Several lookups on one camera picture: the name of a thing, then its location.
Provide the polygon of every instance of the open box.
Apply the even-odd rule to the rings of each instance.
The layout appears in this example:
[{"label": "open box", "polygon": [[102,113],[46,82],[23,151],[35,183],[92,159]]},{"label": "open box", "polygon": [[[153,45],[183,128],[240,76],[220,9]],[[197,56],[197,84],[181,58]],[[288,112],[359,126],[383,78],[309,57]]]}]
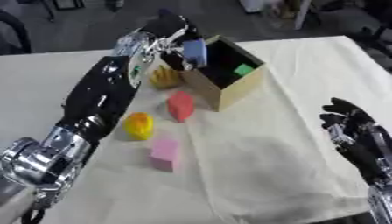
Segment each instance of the open box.
[{"label": "open box", "polygon": [[[206,41],[208,66],[183,72],[185,82],[202,95],[213,110],[221,111],[260,86],[263,62],[235,43],[215,36]],[[243,76],[240,65],[254,70]]]}]

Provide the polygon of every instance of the yellow block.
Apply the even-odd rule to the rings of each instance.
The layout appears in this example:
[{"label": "yellow block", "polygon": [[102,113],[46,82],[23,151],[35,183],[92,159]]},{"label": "yellow block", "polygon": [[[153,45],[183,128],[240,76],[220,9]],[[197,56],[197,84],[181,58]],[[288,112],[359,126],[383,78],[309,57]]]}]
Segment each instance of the yellow block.
[{"label": "yellow block", "polygon": [[132,113],[125,119],[123,127],[136,140],[147,140],[152,136],[152,116],[144,112]]},{"label": "yellow block", "polygon": [[159,66],[150,77],[150,82],[156,88],[174,88],[181,83],[181,79],[178,71]]}]

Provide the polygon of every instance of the table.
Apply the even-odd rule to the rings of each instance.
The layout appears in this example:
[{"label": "table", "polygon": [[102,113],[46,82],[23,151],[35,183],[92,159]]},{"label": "table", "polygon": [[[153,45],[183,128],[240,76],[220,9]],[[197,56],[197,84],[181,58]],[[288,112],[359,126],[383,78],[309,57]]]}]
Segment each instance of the table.
[{"label": "table", "polygon": [[[148,81],[129,107],[154,115],[157,135],[180,141],[180,168],[152,169],[150,142],[130,141],[119,126],[43,223],[305,223],[368,210],[365,183],[334,150],[319,113],[337,96],[392,131],[389,74],[344,37],[239,45],[267,66],[260,88],[232,107],[213,112],[195,96],[192,117],[176,123],[165,109],[171,91]],[[108,53],[0,57],[0,147],[42,139],[67,93]]]}]

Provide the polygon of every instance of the robotic hand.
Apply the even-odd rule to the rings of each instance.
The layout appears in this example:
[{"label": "robotic hand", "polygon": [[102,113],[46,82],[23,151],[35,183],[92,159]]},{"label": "robotic hand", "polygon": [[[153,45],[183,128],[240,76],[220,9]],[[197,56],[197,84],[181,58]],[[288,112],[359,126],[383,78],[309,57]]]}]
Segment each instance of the robotic hand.
[{"label": "robotic hand", "polygon": [[[195,39],[200,39],[196,27],[167,10],[120,38],[112,55],[95,64],[71,91],[62,105],[64,116],[44,141],[22,137],[1,155],[0,214],[8,216],[2,215],[2,223],[20,216],[23,223],[38,223],[45,209],[73,185],[101,139],[117,125],[140,86],[140,75],[157,54],[177,70],[199,66],[184,59],[179,50],[184,41]],[[33,190],[20,203],[24,207],[10,206],[2,212],[27,188]],[[34,218],[32,211],[38,211]]]},{"label": "robotic hand", "polygon": [[378,224],[392,223],[392,139],[365,111],[332,98],[320,115],[337,151],[355,165],[369,184],[368,202]]}]

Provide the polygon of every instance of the blue cube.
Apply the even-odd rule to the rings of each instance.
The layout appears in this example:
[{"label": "blue cube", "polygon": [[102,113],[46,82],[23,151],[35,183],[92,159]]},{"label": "blue cube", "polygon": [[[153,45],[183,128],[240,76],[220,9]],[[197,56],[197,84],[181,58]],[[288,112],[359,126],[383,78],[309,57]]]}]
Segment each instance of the blue cube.
[{"label": "blue cube", "polygon": [[183,43],[184,58],[187,61],[195,61],[197,67],[207,66],[207,47],[204,39],[189,40]]}]

